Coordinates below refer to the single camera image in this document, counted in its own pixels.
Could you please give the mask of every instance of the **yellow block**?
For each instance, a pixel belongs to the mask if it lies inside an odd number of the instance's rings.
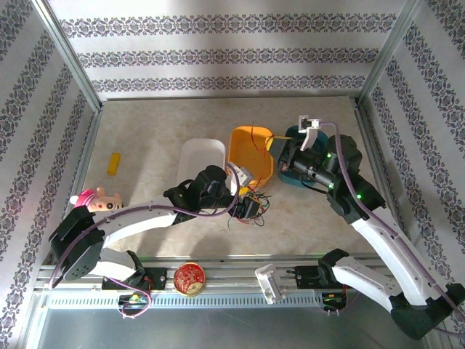
[[[110,157],[110,163],[108,164],[107,173],[110,176],[116,175],[116,171],[118,171],[119,159],[121,158],[120,153],[113,153]]]

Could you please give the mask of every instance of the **wire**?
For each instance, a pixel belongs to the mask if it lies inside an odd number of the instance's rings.
[[[309,185],[305,184],[304,183],[304,179],[302,178],[302,176],[300,176],[300,183],[306,187],[307,189],[310,189],[310,190],[313,190],[313,191],[316,191],[317,193],[320,193],[320,194],[327,194],[328,192],[324,191],[324,190],[321,190],[321,189],[318,189],[318,188],[313,188],[313,187],[310,187]]]
[[[445,329],[440,329],[438,327],[435,328],[436,331],[438,332],[441,332],[443,334],[446,334],[448,336],[452,336],[452,337],[457,337],[457,338],[465,338],[465,333],[463,332],[449,332],[449,331],[446,331]]]
[[[346,164],[344,163],[344,155],[342,153],[342,144],[341,144],[341,134],[339,133],[339,127],[335,122],[320,122],[322,127],[324,126],[332,126],[336,130],[336,152],[337,157],[339,160],[339,167],[341,169],[342,177],[349,189],[350,194],[352,195],[353,199],[357,203],[357,205],[370,217],[377,221],[380,226],[388,232],[392,238],[397,241],[400,247],[403,249],[403,252],[408,255],[409,258],[415,263],[415,266],[424,274],[425,278],[428,282],[434,287],[434,289],[445,299],[445,301],[450,305],[450,307],[457,313],[457,316],[461,321],[465,323],[465,315],[458,309],[458,306],[452,301],[452,299],[442,290],[442,288],[436,283],[435,279],[431,276],[429,271],[423,266],[423,264],[419,261],[419,259],[415,256],[413,251],[409,248],[407,243],[400,238],[400,235],[397,231],[389,227],[381,218],[379,218],[376,214],[374,214],[365,204],[357,197],[357,193],[355,192],[354,185],[350,180],[349,172],[347,171]],[[458,336],[461,335],[465,336],[465,334],[449,332],[441,329],[442,333],[449,334],[451,336]]]
[[[232,173],[234,174],[236,183],[239,183],[239,176],[238,176],[237,172],[234,170],[234,167],[231,166],[230,164],[226,164],[226,166],[228,166],[231,169]],[[102,224],[104,224],[106,222],[110,222],[111,220],[114,220],[115,218],[123,216],[125,214],[129,214],[129,213],[132,213],[132,212],[138,212],[138,211],[145,211],[146,209],[148,209],[149,211],[152,210],[152,209],[165,209],[166,211],[175,211],[175,212],[179,212],[179,213],[189,214],[189,215],[194,216],[194,217],[218,217],[218,216],[221,216],[222,214],[225,214],[225,213],[229,212],[235,206],[235,204],[238,202],[238,199],[239,199],[239,190],[236,191],[236,193],[234,195],[234,198],[231,201],[231,204],[226,209],[222,210],[221,212],[212,213],[212,214],[200,214],[200,213],[197,213],[197,212],[187,211],[186,209],[180,209],[178,207],[164,206],[164,205],[136,206],[136,207],[125,209],[124,211],[119,210],[119,211],[115,212],[114,214],[111,214],[111,215],[107,216],[106,218],[104,218],[102,220],[99,220],[95,224],[88,227],[86,230],[83,230],[74,240],[72,240],[70,242],[68,247],[65,249],[65,251],[62,253],[60,258],[58,259],[57,264],[55,265],[55,268],[52,271],[52,274],[50,276],[50,281],[49,281],[49,288],[54,289],[62,281],[63,275],[61,275],[57,279],[56,282],[55,282],[55,278],[57,277],[57,274],[60,271],[64,261],[66,260],[66,258],[68,258],[68,255],[73,251],[74,247],[79,243],[79,241],[82,240],[83,238],[85,238],[95,228],[100,227]]]
[[[144,289],[140,289],[138,287],[134,287],[134,286],[131,286],[131,285],[128,285],[128,284],[125,284],[124,282],[122,281],[119,281],[119,280],[116,280],[115,278],[110,278],[110,277],[107,277],[108,280],[111,280],[112,282],[114,282],[115,284],[119,285],[119,286],[122,286],[122,287],[125,287],[127,289],[132,289],[133,291],[136,291],[136,292],[140,292],[142,293],[143,295],[146,296],[147,298],[147,302],[145,303],[144,307],[139,310],[137,313],[135,313],[134,315],[127,315],[125,312],[124,312],[124,309],[126,307],[126,305],[129,303],[129,302],[126,302],[123,304],[123,307],[121,308],[121,310],[119,310],[119,312],[123,315],[123,318],[136,318],[138,316],[141,316],[143,313],[145,313],[149,308],[150,306],[152,305],[152,296],[150,296],[150,291],[145,291]]]

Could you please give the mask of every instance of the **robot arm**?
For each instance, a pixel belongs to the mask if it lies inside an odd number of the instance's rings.
[[[234,175],[235,182],[240,182],[235,171]],[[145,205],[95,213],[85,206],[76,207],[49,238],[61,277],[72,281],[91,273],[140,286],[144,270],[136,254],[117,252],[108,246],[146,230],[180,224],[196,216],[215,217],[224,213],[199,214],[204,209],[226,208],[233,217],[254,217],[259,203],[233,196],[226,188],[226,179],[223,169],[209,166],[194,180],[168,189]]]
[[[299,117],[299,131],[307,133],[305,142],[316,138],[308,134],[316,133],[319,127],[318,120]],[[268,142],[267,149],[279,169],[295,171],[301,179],[326,187],[331,208],[367,240],[395,277],[386,278],[336,249],[320,260],[321,279],[362,292],[389,311],[409,337],[422,338],[465,300],[465,288],[461,284],[446,284],[422,260],[399,229],[384,199],[359,175],[362,154],[351,137],[341,135],[339,144],[335,136],[330,137],[324,154],[311,146],[302,147],[302,142],[295,139],[276,138]]]

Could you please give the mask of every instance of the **white bracket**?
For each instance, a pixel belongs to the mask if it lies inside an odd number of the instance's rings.
[[[226,179],[227,186],[229,186],[229,189],[231,191],[231,194],[235,194],[237,190],[239,190],[239,187],[246,187],[247,185],[250,184],[250,182],[253,180],[254,175],[250,173],[245,167],[239,168],[238,165],[230,162],[230,165],[233,167],[235,170],[235,173],[238,175],[239,178],[239,185],[235,182],[235,177],[232,173],[229,173]]]
[[[299,116],[299,133],[307,134],[302,146],[300,147],[301,151],[312,147],[313,143],[317,140],[319,128],[320,119],[310,119],[308,115]]]
[[[268,264],[255,270],[255,276],[259,280],[265,299],[268,304],[274,304],[286,298],[287,289],[276,273],[276,267]]]

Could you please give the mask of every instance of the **decorative stripe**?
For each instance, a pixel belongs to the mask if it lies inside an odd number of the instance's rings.
[[[215,76],[93,80],[97,92],[213,89],[359,89],[364,76]]]
[[[418,108],[415,97],[405,80],[403,72],[400,70],[396,59],[392,59],[386,67],[386,73],[394,87],[397,99],[402,105],[402,109],[411,126],[416,144],[423,154],[429,176],[433,185],[437,188],[437,194],[443,205],[444,212],[448,214],[449,223],[453,226],[452,231],[456,234],[458,243],[465,248],[465,209],[460,207],[462,200],[458,199],[457,189],[449,180],[449,171],[445,168],[442,156],[437,150],[433,137],[430,135],[420,108]]]
[[[372,63],[378,49],[185,49],[138,52],[81,53],[85,68],[131,67],[135,65],[252,64],[252,63]]]
[[[465,59],[465,9],[457,0],[428,0],[428,6],[434,12],[442,27],[447,31],[460,56]]]
[[[429,211],[425,206],[423,194],[421,193],[419,184],[416,182],[416,177],[411,168],[410,160],[405,152],[405,148],[395,126],[394,119],[392,118],[391,110],[389,109],[386,98],[379,86],[375,87],[371,97],[373,98],[373,103],[381,120],[381,124],[383,125],[387,140],[389,141],[389,146],[394,156],[400,179],[403,182],[405,194],[408,197],[413,210],[413,216],[418,222],[418,228],[420,229],[420,234],[424,239],[424,246],[426,247],[428,256],[431,259],[431,264],[440,275],[450,279],[452,282],[455,282],[454,277],[450,274],[450,266],[446,263],[447,257],[444,255],[444,249],[438,242],[436,228],[434,227]]]
[[[11,142],[11,138],[15,134],[18,121],[23,118],[26,106],[31,100],[32,92],[36,90],[54,48],[52,39],[44,31],[36,47],[34,47],[24,70],[21,72],[17,84],[13,87],[13,92],[9,94],[9,99],[1,109],[0,161],[3,160],[2,154],[7,152],[8,143]]]
[[[1,209],[0,262],[3,260],[3,253],[8,248],[8,240],[11,239],[12,232],[16,228],[16,221],[23,209],[25,196],[28,194],[32,179],[36,175],[37,167],[72,78],[70,70],[65,65],[60,71],[37,128],[29,142],[24,160],[17,172],[18,177],[13,180],[12,188],[9,190],[11,195],[7,197],[4,207]]]
[[[0,15],[0,62],[33,11],[29,0],[10,0]]]
[[[28,234],[25,249],[21,252],[20,262],[17,264],[18,269],[13,278],[13,284],[10,286],[11,292],[7,295],[7,306],[3,309],[4,314],[0,319],[0,348],[8,348],[8,339],[11,337],[12,330],[17,321],[18,309],[22,305],[25,293],[27,292],[26,286],[31,280],[31,273],[33,272],[32,267],[37,259],[37,253],[39,252],[39,247],[41,246],[42,238],[47,228],[50,212],[53,208],[53,203],[60,186],[63,172],[66,168],[66,162],[71,152],[85,106],[86,98],[82,92],[79,92],[68,124],[63,133],[60,147],[55,155],[55,160],[45,185],[45,190],[39,200],[39,207],[37,208],[31,231]]]
[[[465,151],[465,109],[448,83],[448,78],[440,68],[439,62],[432,54],[418,27],[413,23],[404,35],[404,42],[410,51],[416,66],[428,84],[431,96],[437,107],[442,112],[445,123],[450,128],[450,133],[459,146],[459,150]]]
[[[61,20],[68,38],[205,33],[388,33],[396,14],[251,14]]]

